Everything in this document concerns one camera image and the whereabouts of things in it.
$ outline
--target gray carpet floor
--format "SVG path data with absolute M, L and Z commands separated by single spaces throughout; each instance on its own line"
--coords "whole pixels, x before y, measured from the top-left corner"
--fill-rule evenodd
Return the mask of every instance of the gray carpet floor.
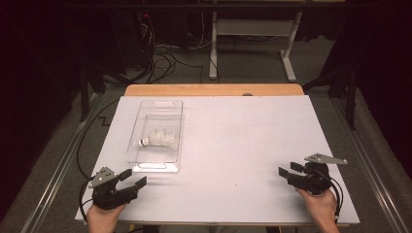
M 243 38 L 234 46 L 230 38 L 218 40 L 218 70 L 220 83 L 287 83 L 279 50 L 286 45 L 284 39 L 262 41 L 261 38 Z M 316 79 L 325 64 L 333 45 L 324 38 L 309 43 L 295 42 L 291 62 L 297 83 L 305 84 Z M 158 53 L 168 52 L 168 48 L 157 48 Z M 172 48 L 173 55 L 179 60 L 175 70 L 168 77 L 156 83 L 216 83 L 210 81 L 209 49 L 181 50 Z M 170 63 L 155 58 L 157 62 L 154 75 L 161 77 Z M 131 77 L 136 73 L 128 71 Z M 95 104 L 93 116 L 113 101 L 120 98 L 125 90 L 121 84 L 111 83 L 107 78 L 107 91 L 102 95 L 90 97 Z M 329 99 L 327 86 L 314 87 L 306 92 L 325 132 L 329 146 L 336 157 L 347 158 L 350 166 L 339 169 L 351 193 L 351 198 L 360 217 L 360 224 L 342 227 L 341 232 L 408 232 L 412 229 L 412 183 L 396 160 L 385 141 L 378 125 L 370 115 L 367 105 L 357 92 L 355 112 L 356 130 L 349 129 L 344 120 L 345 98 Z M 21 189 L 12 208 L 0 224 L 0 232 L 87 232 L 83 223 L 74 220 L 78 210 L 79 190 L 84 181 L 76 164 L 76 150 L 70 151 L 73 138 L 86 128 L 79 123 L 81 116 L 81 97 L 73 99 L 73 110 L 55 128 L 41 157 L 32 169 L 30 177 Z M 110 122 L 116 111 L 117 103 L 110 105 L 95 119 L 79 149 L 79 161 L 86 173 L 90 174 L 98 157 L 109 126 L 102 124 L 103 118 Z M 61 183 L 51 183 L 55 175 L 61 176 Z M 43 205 L 45 190 L 53 192 L 51 204 Z M 39 218 L 30 219 L 32 213 L 41 210 Z M 38 224 L 26 225 L 27 222 Z M 128 232 L 128 225 L 119 225 L 117 232 Z M 282 227 L 283 232 L 319 232 L 315 227 Z

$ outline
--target person's left hand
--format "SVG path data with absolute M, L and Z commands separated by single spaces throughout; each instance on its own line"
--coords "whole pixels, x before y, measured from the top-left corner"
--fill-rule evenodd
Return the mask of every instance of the person's left hand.
M 118 217 L 127 204 L 118 206 L 112 210 L 105 211 L 95 205 L 87 211 L 87 225 L 90 233 L 113 233 L 115 232 Z

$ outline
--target transparent tray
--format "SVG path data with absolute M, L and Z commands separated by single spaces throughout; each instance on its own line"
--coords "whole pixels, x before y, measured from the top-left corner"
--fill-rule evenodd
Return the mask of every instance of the transparent tray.
M 125 161 L 134 172 L 178 172 L 183 102 L 145 100 L 130 138 Z

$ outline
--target white desk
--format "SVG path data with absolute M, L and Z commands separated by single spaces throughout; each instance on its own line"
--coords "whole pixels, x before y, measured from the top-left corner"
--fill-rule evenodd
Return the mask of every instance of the white desk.
M 120 215 L 120 222 L 143 224 L 311 224 L 303 200 L 278 175 L 290 162 L 320 152 L 331 155 L 308 96 L 122 97 L 93 174 L 115 172 L 124 162 L 140 101 L 184 102 L 183 141 L 177 174 L 137 173 L 118 184 L 148 184 Z M 360 220 L 335 165 L 330 175 L 344 190 L 340 224 Z M 84 200 L 91 196 L 86 191 Z M 82 219 L 80 213 L 76 219 Z

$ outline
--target person's right hand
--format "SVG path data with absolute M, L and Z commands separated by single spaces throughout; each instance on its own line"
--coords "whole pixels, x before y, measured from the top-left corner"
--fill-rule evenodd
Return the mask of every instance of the person's right hand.
M 329 189 L 319 195 L 312 195 L 299 188 L 296 191 L 303 197 L 306 209 L 322 232 L 339 232 L 335 224 L 336 199 Z

